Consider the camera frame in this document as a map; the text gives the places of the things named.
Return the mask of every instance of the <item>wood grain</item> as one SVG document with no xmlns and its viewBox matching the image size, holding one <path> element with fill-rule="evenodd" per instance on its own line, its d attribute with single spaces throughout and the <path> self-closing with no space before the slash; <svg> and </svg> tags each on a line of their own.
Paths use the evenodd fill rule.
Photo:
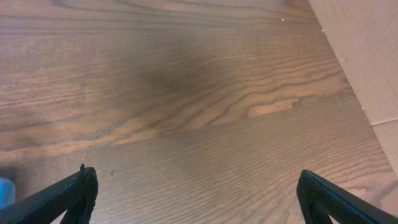
<svg viewBox="0 0 398 224">
<path fill-rule="evenodd" d="M 3 1 L 1 17 L 2 162 L 351 93 L 306 0 Z"/>
<path fill-rule="evenodd" d="M 372 126 L 390 164 L 398 175 L 398 121 L 390 121 Z"/>
<path fill-rule="evenodd" d="M 310 3 L 371 125 L 398 119 L 398 2 Z"/>
<path fill-rule="evenodd" d="M 354 96 L 24 161 L 13 180 L 31 194 L 81 162 L 99 179 L 93 223 L 303 223 L 302 169 L 398 215 L 398 181 Z"/>
</svg>

